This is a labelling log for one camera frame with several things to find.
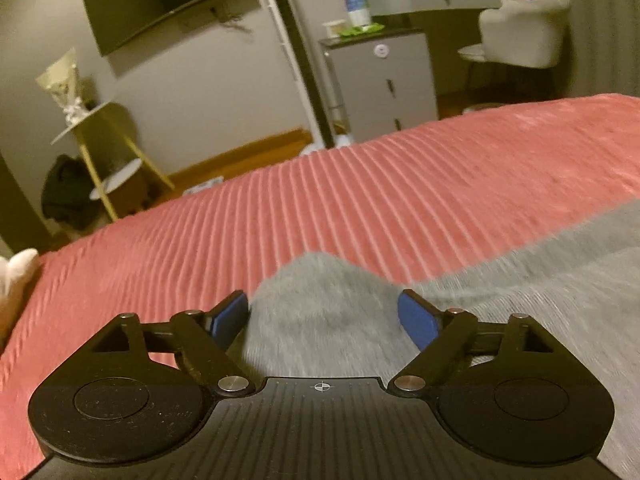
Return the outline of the grey sweatpants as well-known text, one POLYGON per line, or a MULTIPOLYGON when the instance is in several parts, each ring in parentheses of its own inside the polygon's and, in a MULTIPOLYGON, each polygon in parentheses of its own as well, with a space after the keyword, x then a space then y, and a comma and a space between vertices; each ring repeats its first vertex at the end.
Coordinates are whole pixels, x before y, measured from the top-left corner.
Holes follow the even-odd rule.
MULTIPOLYGON (((639 205, 630 202, 541 242, 413 284, 435 307, 487 322, 526 313, 612 394, 601 452, 639 474, 639 205)), ((294 259, 258 286, 230 353, 255 382, 268 376, 392 378, 416 356, 398 321, 401 289, 324 252, 294 259)))

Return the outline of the red ribbed bedspread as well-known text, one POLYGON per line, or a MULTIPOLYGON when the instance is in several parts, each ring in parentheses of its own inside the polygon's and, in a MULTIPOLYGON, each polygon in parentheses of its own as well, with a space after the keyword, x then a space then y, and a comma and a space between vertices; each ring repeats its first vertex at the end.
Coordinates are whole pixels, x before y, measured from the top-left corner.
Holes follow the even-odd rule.
POLYGON ((639 194, 639 101, 511 105, 243 174, 41 259, 1 357, 1 474, 41 460, 32 392, 113 316, 163 321, 327 252, 391 282, 437 278, 639 194))

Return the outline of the black bag on floor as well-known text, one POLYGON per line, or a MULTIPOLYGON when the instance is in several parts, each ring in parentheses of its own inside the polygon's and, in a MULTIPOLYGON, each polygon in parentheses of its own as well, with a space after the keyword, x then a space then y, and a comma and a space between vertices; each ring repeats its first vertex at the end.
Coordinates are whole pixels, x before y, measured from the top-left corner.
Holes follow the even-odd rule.
POLYGON ((58 155, 44 179, 40 195, 43 218, 74 235, 106 226, 110 218, 101 201, 90 197, 93 190, 85 162, 66 154, 58 155))

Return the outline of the cream plush pillow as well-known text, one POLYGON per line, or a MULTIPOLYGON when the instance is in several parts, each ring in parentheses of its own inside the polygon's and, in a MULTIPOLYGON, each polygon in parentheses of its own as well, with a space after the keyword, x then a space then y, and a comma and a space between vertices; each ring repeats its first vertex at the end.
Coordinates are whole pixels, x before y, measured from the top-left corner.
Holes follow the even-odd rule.
POLYGON ((1 258, 1 347, 6 345, 21 313, 25 289, 34 278, 38 266, 39 252, 35 248, 22 250, 9 259, 1 258))

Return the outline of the yellow two-tier side table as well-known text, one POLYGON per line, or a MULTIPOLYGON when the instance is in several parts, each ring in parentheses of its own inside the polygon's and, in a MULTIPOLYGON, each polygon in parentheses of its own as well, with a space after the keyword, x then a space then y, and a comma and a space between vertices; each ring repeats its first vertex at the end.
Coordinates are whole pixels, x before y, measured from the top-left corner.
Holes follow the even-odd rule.
POLYGON ((176 186, 160 170, 134 138, 136 127, 128 110, 115 101, 106 101, 83 110, 73 124, 67 125, 51 141, 51 145, 73 139, 85 163, 94 192, 111 222, 120 219, 112 195, 140 170, 146 170, 155 181, 173 191, 176 186))

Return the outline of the grey drawer cabinet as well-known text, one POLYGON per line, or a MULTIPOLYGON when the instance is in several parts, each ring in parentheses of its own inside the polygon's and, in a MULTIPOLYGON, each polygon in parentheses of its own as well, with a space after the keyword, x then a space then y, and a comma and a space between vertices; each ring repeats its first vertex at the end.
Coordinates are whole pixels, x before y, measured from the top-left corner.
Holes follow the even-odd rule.
POLYGON ((420 29, 390 29, 320 42, 348 133, 363 143, 438 118, 427 39, 420 29))

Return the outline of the green cloth on cabinet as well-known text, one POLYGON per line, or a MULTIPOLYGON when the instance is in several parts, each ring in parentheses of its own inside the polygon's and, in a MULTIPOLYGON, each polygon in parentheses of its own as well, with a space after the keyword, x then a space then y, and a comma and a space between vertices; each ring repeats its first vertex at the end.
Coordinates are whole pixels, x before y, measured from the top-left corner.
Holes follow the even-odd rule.
POLYGON ((371 23, 369 25, 352 26, 349 28, 345 28, 338 33, 338 36, 341 39, 364 37, 377 34, 378 32, 382 32, 382 30, 384 29, 385 26, 382 24, 371 23))

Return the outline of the white fluffy chair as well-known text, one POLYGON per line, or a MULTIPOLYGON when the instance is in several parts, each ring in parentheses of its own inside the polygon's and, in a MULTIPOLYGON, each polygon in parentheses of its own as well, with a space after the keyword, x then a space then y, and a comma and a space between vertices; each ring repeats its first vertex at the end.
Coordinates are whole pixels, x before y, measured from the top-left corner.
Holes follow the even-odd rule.
POLYGON ((480 43, 458 50, 470 63, 546 70, 557 66, 572 0, 500 0, 478 16, 480 43))

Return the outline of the small white cup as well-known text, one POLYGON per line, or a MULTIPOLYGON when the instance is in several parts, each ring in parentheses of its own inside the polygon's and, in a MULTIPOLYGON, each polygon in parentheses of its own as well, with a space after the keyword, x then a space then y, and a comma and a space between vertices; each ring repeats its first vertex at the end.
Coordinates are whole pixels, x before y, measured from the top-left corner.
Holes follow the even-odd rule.
POLYGON ((335 20, 322 24, 326 32, 326 39, 340 38, 341 34, 347 29, 345 20, 335 20))

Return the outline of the blue and white canister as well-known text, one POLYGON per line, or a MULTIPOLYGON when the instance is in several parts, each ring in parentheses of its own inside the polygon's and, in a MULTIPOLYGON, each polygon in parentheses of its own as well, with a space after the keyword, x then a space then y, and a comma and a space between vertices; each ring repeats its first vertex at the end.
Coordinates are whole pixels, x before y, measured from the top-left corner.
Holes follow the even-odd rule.
POLYGON ((344 0, 344 5, 352 26, 364 27, 372 23, 367 0, 344 0))

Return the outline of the white door frame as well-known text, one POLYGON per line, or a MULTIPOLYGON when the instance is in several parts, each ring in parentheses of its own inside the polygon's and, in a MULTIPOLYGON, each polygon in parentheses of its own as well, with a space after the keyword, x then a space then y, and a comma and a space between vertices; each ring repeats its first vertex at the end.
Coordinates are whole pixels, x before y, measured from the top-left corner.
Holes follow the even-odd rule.
POLYGON ((312 144, 316 148, 334 148, 334 132, 318 85, 304 34, 290 0, 262 0, 290 66, 294 84, 303 105, 312 144))

